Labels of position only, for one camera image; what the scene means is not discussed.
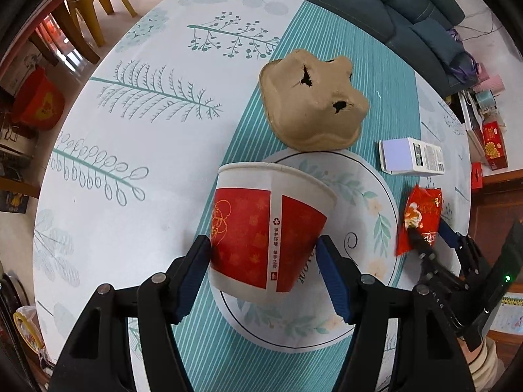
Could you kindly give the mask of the person's right hand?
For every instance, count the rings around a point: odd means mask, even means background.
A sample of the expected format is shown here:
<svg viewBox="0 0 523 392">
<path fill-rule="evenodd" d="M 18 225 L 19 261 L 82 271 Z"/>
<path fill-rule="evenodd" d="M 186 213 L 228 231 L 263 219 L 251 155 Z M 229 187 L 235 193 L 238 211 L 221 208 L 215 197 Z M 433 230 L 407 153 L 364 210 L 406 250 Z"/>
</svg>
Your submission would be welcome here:
<svg viewBox="0 0 523 392">
<path fill-rule="evenodd" d="M 458 337 L 457 341 L 469 366 L 476 390 L 491 391 L 505 370 L 503 361 L 497 355 L 496 342 L 486 336 L 475 351 L 469 351 L 462 338 Z"/>
</svg>

